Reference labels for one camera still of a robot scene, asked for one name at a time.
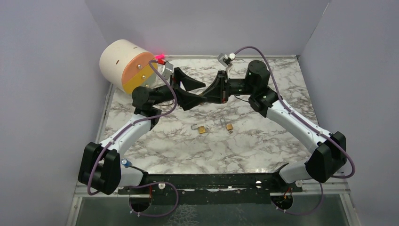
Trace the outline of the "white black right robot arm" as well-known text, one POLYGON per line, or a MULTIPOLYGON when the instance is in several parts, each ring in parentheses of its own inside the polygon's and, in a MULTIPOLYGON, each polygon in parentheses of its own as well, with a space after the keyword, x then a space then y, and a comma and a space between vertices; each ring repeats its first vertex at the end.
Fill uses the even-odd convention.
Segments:
POLYGON ((224 104, 229 96, 248 95, 252 109, 282 126, 297 138, 311 153, 309 159, 289 163, 278 169, 271 179, 272 187, 284 191, 298 180, 314 179, 320 183, 331 178, 346 162, 346 137, 341 132, 331 133, 295 111, 269 86, 270 72, 264 62, 248 64, 243 79, 232 79, 226 71, 218 71, 216 78, 203 91, 207 102, 224 104))

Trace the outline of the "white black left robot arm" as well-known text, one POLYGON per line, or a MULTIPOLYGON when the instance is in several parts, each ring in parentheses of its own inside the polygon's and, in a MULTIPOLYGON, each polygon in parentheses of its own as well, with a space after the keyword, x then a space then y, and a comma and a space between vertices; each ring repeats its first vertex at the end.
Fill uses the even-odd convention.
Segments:
POLYGON ((89 195, 93 195, 91 189, 95 189, 96 194, 102 192, 109 195, 118 187, 126 186, 139 194, 146 191, 146 171, 133 166, 123 156, 141 136, 157 125, 160 117, 172 113, 171 110, 163 113, 155 105, 172 100, 173 109, 179 105, 184 110, 190 110, 206 101, 205 97, 191 93, 205 87, 205 83, 189 77, 178 67, 164 83, 157 88, 136 87, 131 94, 135 110, 129 121, 100 143, 86 145, 78 181, 87 185, 89 195))

